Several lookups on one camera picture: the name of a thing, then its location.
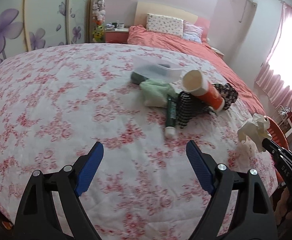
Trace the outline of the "white tissue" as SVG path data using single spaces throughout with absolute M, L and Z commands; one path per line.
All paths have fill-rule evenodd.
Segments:
M 248 119 L 237 131 L 240 142 L 246 142 L 249 137 L 256 145 L 258 152 L 264 152 L 262 146 L 264 139 L 272 139 L 268 129 L 270 128 L 270 119 L 267 116 L 255 113 Z

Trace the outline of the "red paper cup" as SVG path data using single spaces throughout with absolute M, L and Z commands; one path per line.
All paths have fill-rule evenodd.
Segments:
M 200 70 L 187 72 L 182 78 L 182 88 L 185 92 L 205 102 L 216 113 L 224 107 L 224 98 Z

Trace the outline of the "green tube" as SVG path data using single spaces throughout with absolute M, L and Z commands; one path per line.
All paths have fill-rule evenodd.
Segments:
M 167 96 L 166 121 L 164 135 L 167 139 L 174 139 L 176 136 L 177 103 L 175 98 Z

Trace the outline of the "red plastic trash basket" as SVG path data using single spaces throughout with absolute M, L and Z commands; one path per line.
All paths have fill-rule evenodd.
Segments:
M 277 143 L 279 146 L 288 150 L 289 146 L 288 146 L 286 136 L 284 135 L 284 133 L 282 132 L 278 124 L 269 116 L 265 116 L 265 117 L 269 120 L 269 123 L 270 123 L 270 127 L 267 129 L 267 131 L 272 136 L 272 140 L 275 143 Z

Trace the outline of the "black floral cloth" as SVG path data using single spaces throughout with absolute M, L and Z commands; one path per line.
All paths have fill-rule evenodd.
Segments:
M 220 83 L 214 83 L 213 86 L 224 99 L 223 110 L 229 109 L 230 106 L 236 102 L 239 96 L 238 92 L 231 86 L 230 83 L 226 83 L 224 85 Z

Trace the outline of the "pink curtain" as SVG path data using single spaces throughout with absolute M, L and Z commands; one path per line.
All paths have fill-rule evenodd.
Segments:
M 292 107 L 292 6 L 285 2 L 275 40 L 255 83 L 274 107 Z

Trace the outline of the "right nightstand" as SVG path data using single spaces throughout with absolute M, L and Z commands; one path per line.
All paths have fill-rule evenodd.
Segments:
M 211 50 L 213 50 L 220 58 L 224 57 L 224 53 L 219 51 L 217 48 L 211 47 Z

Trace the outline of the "light green sock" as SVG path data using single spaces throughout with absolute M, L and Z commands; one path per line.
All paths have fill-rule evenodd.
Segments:
M 148 79 L 139 84 L 146 107 L 167 107 L 167 98 L 171 96 L 176 99 L 178 94 L 169 84 L 159 80 Z

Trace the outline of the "pink striped pillow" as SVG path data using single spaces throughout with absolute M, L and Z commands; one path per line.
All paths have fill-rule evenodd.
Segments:
M 184 21 L 183 39 L 202 43 L 203 28 Z

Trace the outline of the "grey green sock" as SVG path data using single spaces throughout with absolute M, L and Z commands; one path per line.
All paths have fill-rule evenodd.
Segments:
M 136 72 L 132 72 L 132 73 L 131 73 L 131 77 L 130 77 L 130 79 L 131 79 L 131 82 L 132 82 L 133 84 L 135 84 L 135 85 L 139 85 L 140 83 L 142 83 L 142 82 L 148 80 L 147 77 L 142 76 L 142 75 L 140 75 L 140 74 L 138 74 L 138 73 L 136 73 Z

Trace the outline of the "floral white pillow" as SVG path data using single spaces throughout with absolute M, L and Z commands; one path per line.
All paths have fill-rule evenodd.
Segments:
M 171 16 L 147 14 L 146 30 L 154 33 L 183 36 L 183 20 Z

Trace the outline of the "beige pink headboard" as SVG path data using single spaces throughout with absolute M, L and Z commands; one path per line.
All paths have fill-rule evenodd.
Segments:
M 195 26 L 202 27 L 203 28 L 202 38 L 207 39 L 207 35 L 208 35 L 209 27 L 210 27 L 209 20 L 199 17 L 188 11 L 177 9 L 177 8 L 163 5 L 163 4 L 158 4 L 158 3 L 138 1 L 137 7 L 136 7 L 136 13 L 135 13 L 134 25 L 143 25 L 145 27 L 146 17 L 148 13 L 181 18 Z

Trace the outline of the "pink left nightstand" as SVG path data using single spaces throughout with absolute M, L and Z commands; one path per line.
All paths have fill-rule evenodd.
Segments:
M 106 29 L 105 31 L 105 40 L 106 43 L 121 43 L 127 44 L 129 36 L 129 29 Z

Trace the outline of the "wardrobe with purple flowers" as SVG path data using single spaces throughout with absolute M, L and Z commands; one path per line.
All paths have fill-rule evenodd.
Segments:
M 0 0 L 0 64 L 37 49 L 86 43 L 90 0 Z

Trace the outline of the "plush toy display tube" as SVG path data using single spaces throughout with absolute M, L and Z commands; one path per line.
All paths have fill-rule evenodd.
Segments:
M 93 0 L 92 3 L 92 42 L 105 43 L 105 0 Z

